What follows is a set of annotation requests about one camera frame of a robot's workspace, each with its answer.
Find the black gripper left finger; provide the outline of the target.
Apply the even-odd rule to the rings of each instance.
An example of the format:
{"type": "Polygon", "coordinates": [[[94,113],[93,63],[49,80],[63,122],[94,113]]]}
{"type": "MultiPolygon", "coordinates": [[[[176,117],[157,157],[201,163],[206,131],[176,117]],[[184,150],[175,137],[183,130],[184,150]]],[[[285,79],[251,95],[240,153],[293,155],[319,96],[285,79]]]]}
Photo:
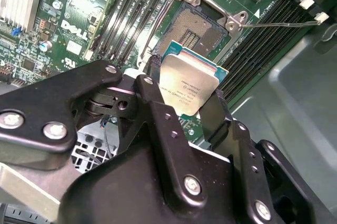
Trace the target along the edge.
{"type": "Polygon", "coordinates": [[[100,116],[117,114],[129,127],[120,149],[147,142],[167,203],[206,203],[206,188],[177,115],[147,75],[123,82],[119,69],[99,60],[1,95],[1,160],[54,170],[70,157],[77,130],[100,116]]]}

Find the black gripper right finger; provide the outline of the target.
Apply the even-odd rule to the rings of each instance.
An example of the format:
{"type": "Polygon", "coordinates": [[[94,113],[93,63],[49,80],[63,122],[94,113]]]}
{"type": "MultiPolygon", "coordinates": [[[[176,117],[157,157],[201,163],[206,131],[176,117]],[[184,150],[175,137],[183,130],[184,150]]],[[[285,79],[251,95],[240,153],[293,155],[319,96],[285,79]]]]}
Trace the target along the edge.
{"type": "Polygon", "coordinates": [[[211,151],[230,161],[237,223],[336,223],[279,148],[268,140],[254,142],[232,117],[222,91],[201,107],[201,121],[211,151]]]}

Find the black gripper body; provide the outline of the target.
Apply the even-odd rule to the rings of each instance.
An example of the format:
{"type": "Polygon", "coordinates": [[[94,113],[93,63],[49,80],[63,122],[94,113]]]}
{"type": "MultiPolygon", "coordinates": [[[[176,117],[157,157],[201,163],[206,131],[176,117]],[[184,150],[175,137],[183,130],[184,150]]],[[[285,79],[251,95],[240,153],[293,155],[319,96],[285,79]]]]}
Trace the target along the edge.
{"type": "Polygon", "coordinates": [[[59,223],[323,223],[324,206],[278,150],[233,144],[229,161],[192,148],[201,205],[188,206],[161,176],[149,145],[132,147],[75,180],[59,223]]]}

